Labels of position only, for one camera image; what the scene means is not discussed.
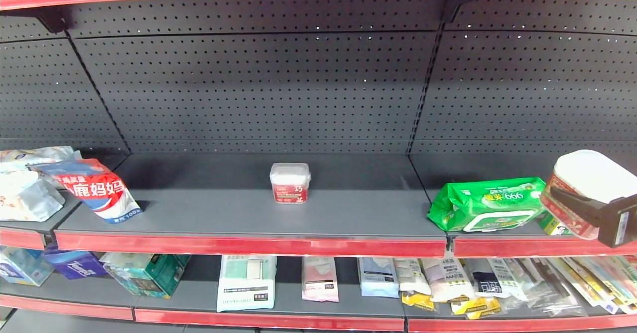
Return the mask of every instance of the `yellow package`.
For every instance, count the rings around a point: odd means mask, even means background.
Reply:
[[[431,295],[421,294],[414,291],[402,291],[401,301],[407,306],[414,306],[422,310],[436,312],[436,304],[431,301]]]

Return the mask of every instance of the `green box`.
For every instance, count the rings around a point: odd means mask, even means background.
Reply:
[[[173,254],[107,253],[100,261],[134,295],[169,299],[184,274],[184,267]]]

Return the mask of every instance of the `red label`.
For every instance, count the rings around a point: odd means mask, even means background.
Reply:
[[[296,185],[272,185],[275,201],[286,203],[301,203],[308,199],[308,189]]]

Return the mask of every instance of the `tissue box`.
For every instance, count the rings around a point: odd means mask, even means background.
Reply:
[[[275,306],[276,256],[223,256],[216,311]]]
[[[102,267],[98,258],[86,251],[63,251],[57,248],[57,244],[49,244],[44,250],[44,258],[68,279],[77,279],[90,276],[103,276],[108,274]]]
[[[41,251],[0,245],[0,276],[7,282],[39,287],[53,270]]]
[[[391,258],[359,257],[360,294],[398,298],[396,268]]]
[[[106,253],[100,261],[134,295],[169,299],[184,274],[173,254]]]

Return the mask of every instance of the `blue and white package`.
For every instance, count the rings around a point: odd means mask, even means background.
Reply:
[[[398,298],[398,279],[391,258],[359,257],[360,294]]]
[[[124,222],[143,212],[121,178],[96,159],[30,165],[52,176],[109,223]]]

